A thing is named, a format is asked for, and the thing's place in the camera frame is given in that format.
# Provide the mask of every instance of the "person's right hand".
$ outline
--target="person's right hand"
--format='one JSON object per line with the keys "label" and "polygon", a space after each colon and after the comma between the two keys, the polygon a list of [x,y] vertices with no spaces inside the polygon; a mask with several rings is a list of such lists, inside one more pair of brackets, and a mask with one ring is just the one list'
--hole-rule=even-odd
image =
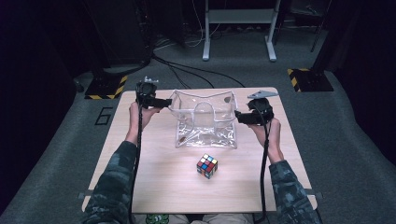
{"label": "person's right hand", "polygon": [[[260,145],[264,147],[266,139],[264,127],[256,124],[248,124],[247,126],[253,130],[253,132],[256,134],[257,140],[259,140]],[[266,124],[266,126],[267,131],[269,132],[268,158],[270,159],[271,163],[283,161],[283,153],[280,150],[280,122],[278,119],[273,118]]]}
{"label": "person's right hand", "polygon": [[[151,117],[159,113],[162,108],[152,107],[149,109],[142,108],[142,129],[144,129],[151,120]],[[126,134],[125,141],[137,143],[137,134],[139,129],[139,105],[136,102],[131,103],[129,107],[129,130]]]}

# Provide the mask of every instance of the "wooden table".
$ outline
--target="wooden table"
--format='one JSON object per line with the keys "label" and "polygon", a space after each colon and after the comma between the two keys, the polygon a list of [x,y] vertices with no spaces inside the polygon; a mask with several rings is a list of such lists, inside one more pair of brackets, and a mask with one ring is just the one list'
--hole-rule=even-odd
{"label": "wooden table", "polygon": [[[233,91],[238,110],[247,113],[248,95],[257,91],[277,92],[275,88],[200,89],[183,90],[197,95],[210,95]],[[157,98],[166,99],[172,90],[157,91]],[[89,189],[93,189],[99,176],[128,131],[130,103],[134,91],[126,91],[111,124],[99,162]],[[311,189],[308,176],[290,129],[280,97],[267,98],[276,118],[282,123],[280,146],[285,159],[297,174],[305,189]],[[139,170],[134,186],[134,213],[192,214],[192,213],[256,213],[262,210],[260,170],[262,146],[247,125],[235,122],[237,149],[221,147],[175,147],[177,120],[164,108],[153,116],[143,131]],[[196,163],[205,154],[219,161],[219,169],[211,179],[196,171]],[[267,167],[264,178],[267,211],[275,211],[271,176]],[[89,196],[82,205],[84,210]],[[309,196],[317,207],[314,196]]]}

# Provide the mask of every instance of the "camouflage jacket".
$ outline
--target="camouflage jacket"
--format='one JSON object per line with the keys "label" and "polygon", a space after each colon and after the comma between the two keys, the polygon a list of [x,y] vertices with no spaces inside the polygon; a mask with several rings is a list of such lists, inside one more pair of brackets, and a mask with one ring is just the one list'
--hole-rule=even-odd
{"label": "camouflage jacket", "polygon": [[[122,142],[100,176],[80,223],[129,223],[136,145]],[[269,167],[279,223],[320,223],[287,161]]]}
{"label": "camouflage jacket", "polygon": [[120,144],[93,190],[81,223],[129,223],[136,150],[133,143]]}
{"label": "camouflage jacket", "polygon": [[275,194],[278,222],[282,224],[320,223],[303,186],[287,161],[269,167]]}

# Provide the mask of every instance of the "clear plastic bag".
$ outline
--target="clear plastic bag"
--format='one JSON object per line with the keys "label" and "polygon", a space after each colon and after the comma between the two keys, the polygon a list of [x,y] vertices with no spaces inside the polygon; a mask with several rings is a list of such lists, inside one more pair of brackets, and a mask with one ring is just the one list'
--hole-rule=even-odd
{"label": "clear plastic bag", "polygon": [[176,147],[236,148],[232,91],[199,96],[174,90],[171,113],[177,118]]}

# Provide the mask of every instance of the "gray floor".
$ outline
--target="gray floor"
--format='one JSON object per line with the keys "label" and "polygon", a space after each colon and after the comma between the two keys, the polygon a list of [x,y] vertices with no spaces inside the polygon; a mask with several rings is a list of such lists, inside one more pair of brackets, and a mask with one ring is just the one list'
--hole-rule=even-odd
{"label": "gray floor", "polygon": [[[194,48],[172,45],[154,52],[167,61],[236,78],[246,87],[277,88],[312,187],[324,196],[318,200],[324,223],[396,223],[396,168],[357,125],[334,75],[326,72],[334,91],[295,92],[291,86],[287,69],[312,66],[324,35],[311,53],[311,32],[283,30],[275,47],[277,61],[270,63],[264,34],[223,35],[213,40],[209,62],[202,61],[203,42]],[[200,78],[178,74],[191,88],[210,88]],[[241,87],[226,77],[199,74],[216,88]],[[128,76],[125,90],[133,90],[144,76],[159,79],[159,89],[183,89],[166,65],[152,61]],[[92,76],[83,74],[78,79],[87,87]],[[89,186],[110,127],[110,123],[94,124],[103,107],[112,107],[106,110],[111,121],[118,102],[84,100],[84,93],[77,93],[63,124],[0,223],[78,221],[82,216],[78,194]],[[275,217],[270,216],[270,221],[276,223]]]}

